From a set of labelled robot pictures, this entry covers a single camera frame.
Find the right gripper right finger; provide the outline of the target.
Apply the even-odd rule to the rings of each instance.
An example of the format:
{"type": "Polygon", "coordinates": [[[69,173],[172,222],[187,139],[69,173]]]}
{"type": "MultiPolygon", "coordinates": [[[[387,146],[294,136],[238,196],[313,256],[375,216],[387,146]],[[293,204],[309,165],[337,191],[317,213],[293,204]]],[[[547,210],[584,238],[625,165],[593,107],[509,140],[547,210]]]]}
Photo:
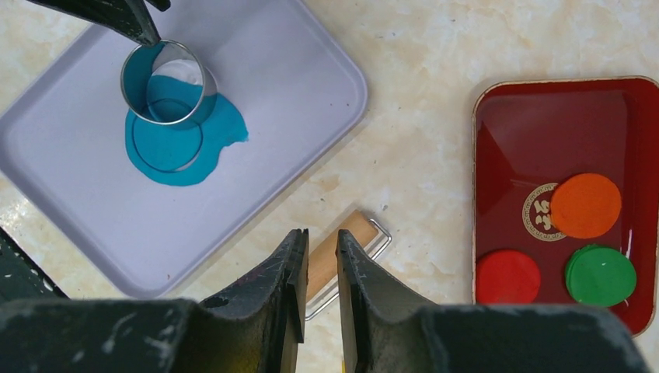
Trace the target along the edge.
{"type": "Polygon", "coordinates": [[[628,329],[581,305],[439,305],[347,231],[336,245],[349,372],[646,372],[628,329]]]}

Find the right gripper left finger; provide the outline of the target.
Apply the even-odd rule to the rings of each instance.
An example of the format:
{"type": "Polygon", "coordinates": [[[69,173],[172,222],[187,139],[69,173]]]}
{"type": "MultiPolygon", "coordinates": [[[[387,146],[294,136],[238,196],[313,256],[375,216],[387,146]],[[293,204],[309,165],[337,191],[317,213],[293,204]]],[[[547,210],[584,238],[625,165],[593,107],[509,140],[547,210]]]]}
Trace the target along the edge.
{"type": "Polygon", "coordinates": [[[196,302],[25,299],[1,307],[3,372],[293,372],[309,233],[196,302]]]}

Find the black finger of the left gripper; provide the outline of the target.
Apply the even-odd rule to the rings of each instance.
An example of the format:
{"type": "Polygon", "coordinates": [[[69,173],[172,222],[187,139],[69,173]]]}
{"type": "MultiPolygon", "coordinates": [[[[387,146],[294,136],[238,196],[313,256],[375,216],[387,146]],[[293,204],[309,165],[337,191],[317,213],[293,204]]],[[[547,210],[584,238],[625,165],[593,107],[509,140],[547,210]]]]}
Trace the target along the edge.
{"type": "Polygon", "coordinates": [[[160,12],[171,7],[170,0],[32,0],[32,3],[106,27],[146,47],[161,41],[146,4],[160,12]]]}

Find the round metal cutter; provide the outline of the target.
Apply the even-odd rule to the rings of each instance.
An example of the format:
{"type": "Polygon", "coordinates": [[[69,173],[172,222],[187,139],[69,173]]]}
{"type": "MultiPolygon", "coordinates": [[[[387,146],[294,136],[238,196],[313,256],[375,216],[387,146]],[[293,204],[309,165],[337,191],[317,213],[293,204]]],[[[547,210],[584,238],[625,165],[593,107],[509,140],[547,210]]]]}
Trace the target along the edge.
{"type": "Polygon", "coordinates": [[[200,59],[174,40],[133,49],[122,66],[120,87],[132,113],[165,127],[203,123],[218,94],[213,75],[200,59]]]}

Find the wooden rolling pin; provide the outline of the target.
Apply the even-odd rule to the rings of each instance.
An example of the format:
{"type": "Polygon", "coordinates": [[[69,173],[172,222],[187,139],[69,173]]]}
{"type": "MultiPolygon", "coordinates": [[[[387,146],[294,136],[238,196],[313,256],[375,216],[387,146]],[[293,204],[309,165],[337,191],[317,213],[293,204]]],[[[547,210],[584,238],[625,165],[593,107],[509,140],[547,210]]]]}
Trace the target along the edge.
{"type": "Polygon", "coordinates": [[[339,298],[336,250],[340,230],[349,231],[373,260],[378,259],[392,243],[391,233],[375,217],[359,210],[349,213],[310,253],[306,322],[320,315],[339,298]]]}

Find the blue dough piece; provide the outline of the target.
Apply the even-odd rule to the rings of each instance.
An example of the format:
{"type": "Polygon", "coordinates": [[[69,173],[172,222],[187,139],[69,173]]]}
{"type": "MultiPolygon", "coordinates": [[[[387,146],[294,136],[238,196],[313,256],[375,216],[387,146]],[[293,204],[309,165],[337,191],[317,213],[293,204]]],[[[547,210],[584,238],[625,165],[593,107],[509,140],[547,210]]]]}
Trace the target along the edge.
{"type": "Polygon", "coordinates": [[[129,111],[124,125],[126,153],[133,166],[149,179],[175,187],[204,181],[216,168],[222,149],[248,137],[242,114],[220,94],[201,124],[159,126],[129,111]]]}

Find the lavender plastic tray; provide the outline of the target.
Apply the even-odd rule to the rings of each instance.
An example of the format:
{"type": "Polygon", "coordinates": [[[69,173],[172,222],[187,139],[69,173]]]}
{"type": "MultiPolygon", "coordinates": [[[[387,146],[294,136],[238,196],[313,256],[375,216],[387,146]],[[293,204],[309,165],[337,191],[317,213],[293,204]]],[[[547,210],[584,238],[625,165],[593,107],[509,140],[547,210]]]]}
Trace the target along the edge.
{"type": "Polygon", "coordinates": [[[5,111],[1,171],[119,291],[174,288],[360,119],[360,69],[300,1],[174,1],[153,16],[246,121],[194,186],[129,161],[120,67],[134,44],[91,26],[5,111]]]}

